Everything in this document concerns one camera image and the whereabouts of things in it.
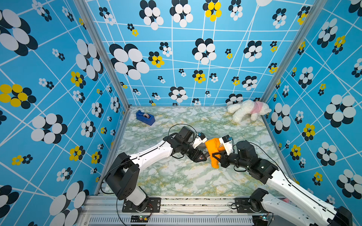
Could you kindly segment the orange microfiber cloth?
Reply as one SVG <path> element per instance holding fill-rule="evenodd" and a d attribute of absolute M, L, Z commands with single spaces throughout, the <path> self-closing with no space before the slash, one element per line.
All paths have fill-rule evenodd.
<path fill-rule="evenodd" d="M 218 169 L 219 168 L 219 161 L 215 157 L 213 157 L 213 154 L 215 154 L 215 156 L 220 159 L 221 155 L 218 154 L 218 153 L 222 152 L 222 151 L 225 151 L 225 148 L 221 144 L 219 138 L 210 139 L 210 140 L 205 142 L 205 145 L 206 145 L 206 148 L 207 148 L 209 156 L 210 156 L 211 166 L 214 169 Z"/>

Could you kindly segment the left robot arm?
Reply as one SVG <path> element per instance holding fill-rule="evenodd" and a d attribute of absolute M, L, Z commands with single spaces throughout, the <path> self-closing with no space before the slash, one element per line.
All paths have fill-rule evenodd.
<path fill-rule="evenodd" d="M 150 208 L 151 204 L 146 192 L 137 186 L 139 174 L 175 153 L 181 153 L 195 163 L 204 162 L 207 157 L 198 146 L 206 141 L 204 133 L 197 133 L 184 125 L 178 133 L 169 133 L 145 151 L 131 155 L 119 154 L 105 174 L 104 181 L 118 200 L 130 201 L 137 211 L 142 212 Z"/>

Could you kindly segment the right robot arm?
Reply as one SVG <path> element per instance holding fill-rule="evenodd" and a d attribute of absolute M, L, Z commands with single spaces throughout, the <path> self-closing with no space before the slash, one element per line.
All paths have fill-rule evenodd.
<path fill-rule="evenodd" d="M 286 203 L 268 191 L 258 188 L 249 198 L 249 208 L 254 212 L 275 213 L 297 226 L 351 226 L 353 216 L 343 206 L 338 208 L 310 194 L 299 184 L 288 178 L 276 162 L 258 157 L 255 145 L 248 141 L 233 144 L 214 138 L 206 142 L 212 166 L 241 167 L 251 177 L 277 190 L 289 199 Z"/>

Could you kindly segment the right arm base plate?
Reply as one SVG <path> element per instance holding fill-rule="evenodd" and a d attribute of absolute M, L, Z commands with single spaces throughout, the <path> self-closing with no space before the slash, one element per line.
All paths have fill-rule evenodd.
<path fill-rule="evenodd" d="M 256 201 L 250 198 L 235 198 L 234 203 L 231 204 L 231 208 L 233 210 L 236 210 L 237 213 L 255 213 L 255 214 L 268 213 L 262 207 L 260 201 Z"/>

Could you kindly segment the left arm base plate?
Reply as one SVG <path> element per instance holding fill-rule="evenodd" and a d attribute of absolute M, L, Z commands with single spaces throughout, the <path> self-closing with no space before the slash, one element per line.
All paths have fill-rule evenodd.
<path fill-rule="evenodd" d="M 140 205 L 135 205 L 130 200 L 125 199 L 122 212 L 124 213 L 159 213 L 161 198 L 147 197 Z"/>

